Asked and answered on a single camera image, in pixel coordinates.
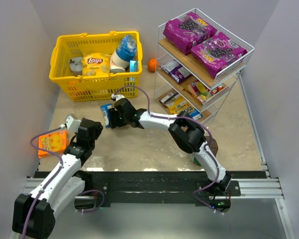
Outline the blue small snack packet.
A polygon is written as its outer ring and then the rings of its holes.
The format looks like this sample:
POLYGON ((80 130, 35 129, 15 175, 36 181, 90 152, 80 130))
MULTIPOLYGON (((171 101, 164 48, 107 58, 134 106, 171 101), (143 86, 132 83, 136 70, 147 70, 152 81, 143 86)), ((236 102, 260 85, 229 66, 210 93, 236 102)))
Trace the blue small snack packet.
POLYGON ((105 127, 110 127, 110 112, 109 110, 112 108, 112 104, 105 104, 100 106, 104 120, 105 127))

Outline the brown chocolate bar wrapper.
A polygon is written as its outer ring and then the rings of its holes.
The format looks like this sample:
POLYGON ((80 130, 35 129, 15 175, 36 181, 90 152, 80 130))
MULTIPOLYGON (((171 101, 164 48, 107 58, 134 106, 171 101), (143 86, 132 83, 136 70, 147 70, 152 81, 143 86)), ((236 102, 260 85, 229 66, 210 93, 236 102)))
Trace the brown chocolate bar wrapper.
POLYGON ((171 90, 166 96, 162 97, 159 102, 163 105, 164 108, 167 108, 168 104, 179 97, 180 94, 176 90, 171 90))

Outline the small yellow M&M's bag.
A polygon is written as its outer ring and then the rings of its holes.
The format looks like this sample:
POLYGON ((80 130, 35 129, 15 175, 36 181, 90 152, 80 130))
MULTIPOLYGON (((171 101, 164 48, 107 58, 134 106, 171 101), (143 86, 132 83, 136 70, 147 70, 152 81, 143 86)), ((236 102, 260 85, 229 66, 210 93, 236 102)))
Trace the small yellow M&M's bag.
POLYGON ((193 108, 192 105, 186 105, 183 110, 189 114, 193 112, 195 108, 193 108))

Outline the dark purple candy bag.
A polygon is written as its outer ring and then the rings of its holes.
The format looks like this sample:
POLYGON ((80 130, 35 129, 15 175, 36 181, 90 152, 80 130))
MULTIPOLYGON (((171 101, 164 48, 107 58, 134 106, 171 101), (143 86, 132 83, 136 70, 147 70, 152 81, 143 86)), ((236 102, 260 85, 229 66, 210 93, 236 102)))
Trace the dark purple candy bag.
POLYGON ((191 73, 179 64, 176 60, 168 61, 160 65, 160 68, 171 76, 178 84, 184 82, 188 77, 191 76, 191 73))

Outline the Fox's fruits candy bag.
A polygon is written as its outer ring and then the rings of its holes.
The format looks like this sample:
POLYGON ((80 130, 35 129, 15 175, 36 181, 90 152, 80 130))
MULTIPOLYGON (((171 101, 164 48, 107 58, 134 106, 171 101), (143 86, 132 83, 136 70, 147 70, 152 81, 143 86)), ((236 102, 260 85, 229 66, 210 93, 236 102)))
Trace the Fox's fruits candy bag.
POLYGON ((220 85, 211 90, 199 80, 195 80, 184 88, 185 91, 190 93, 202 105, 223 89, 224 85, 220 85))

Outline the purple grape candy bag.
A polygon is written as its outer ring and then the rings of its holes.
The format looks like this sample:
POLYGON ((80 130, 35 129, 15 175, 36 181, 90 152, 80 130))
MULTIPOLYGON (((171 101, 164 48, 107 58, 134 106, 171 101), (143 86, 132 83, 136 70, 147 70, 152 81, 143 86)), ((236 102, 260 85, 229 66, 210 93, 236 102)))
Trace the purple grape candy bag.
POLYGON ((206 68, 213 78, 246 53, 245 48, 223 32, 217 32, 191 49, 191 55, 206 68))
POLYGON ((214 36, 216 32, 217 29, 199 15, 189 12, 183 20, 168 21, 163 34, 181 53, 188 55, 194 46, 214 36))

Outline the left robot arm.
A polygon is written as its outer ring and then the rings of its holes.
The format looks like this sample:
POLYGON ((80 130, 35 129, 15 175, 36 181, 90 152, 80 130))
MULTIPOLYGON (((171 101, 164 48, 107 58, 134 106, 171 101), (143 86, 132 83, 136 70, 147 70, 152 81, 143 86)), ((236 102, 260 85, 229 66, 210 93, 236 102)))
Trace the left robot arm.
POLYGON ((20 194, 14 202, 12 231, 21 234, 22 238, 48 238, 58 215, 76 196, 92 194, 94 198, 101 197, 99 203, 95 202, 90 209, 81 209, 81 213, 98 210, 105 200, 104 193, 93 188, 90 176, 77 174, 91 156, 95 141, 103 130, 102 124, 68 115, 59 129, 75 134, 63 155, 54 153, 59 163, 36 188, 28 194, 20 194))

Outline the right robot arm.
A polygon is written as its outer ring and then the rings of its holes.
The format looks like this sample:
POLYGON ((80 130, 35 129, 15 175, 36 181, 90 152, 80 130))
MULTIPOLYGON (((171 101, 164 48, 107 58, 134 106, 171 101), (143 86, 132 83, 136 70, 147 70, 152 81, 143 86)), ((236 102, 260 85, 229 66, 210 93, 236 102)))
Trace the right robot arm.
POLYGON ((112 95, 114 101, 115 119, 133 128, 156 129, 170 133, 177 146, 191 154, 205 169, 208 179, 221 191, 226 191, 232 176, 217 161, 212 153, 203 125, 194 120, 188 113, 182 111, 178 115, 152 113, 146 109, 135 109, 132 103, 123 95, 112 95))

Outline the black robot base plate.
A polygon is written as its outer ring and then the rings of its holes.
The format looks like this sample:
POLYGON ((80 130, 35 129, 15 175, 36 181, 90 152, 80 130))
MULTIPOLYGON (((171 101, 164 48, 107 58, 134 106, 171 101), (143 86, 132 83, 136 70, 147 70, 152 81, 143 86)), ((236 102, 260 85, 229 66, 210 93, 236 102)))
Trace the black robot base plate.
POLYGON ((76 209, 121 204, 195 204, 199 200, 216 208, 229 208, 230 199, 241 195, 238 181, 227 180, 209 186, 204 171, 79 171, 85 181, 85 194, 76 197, 76 209))

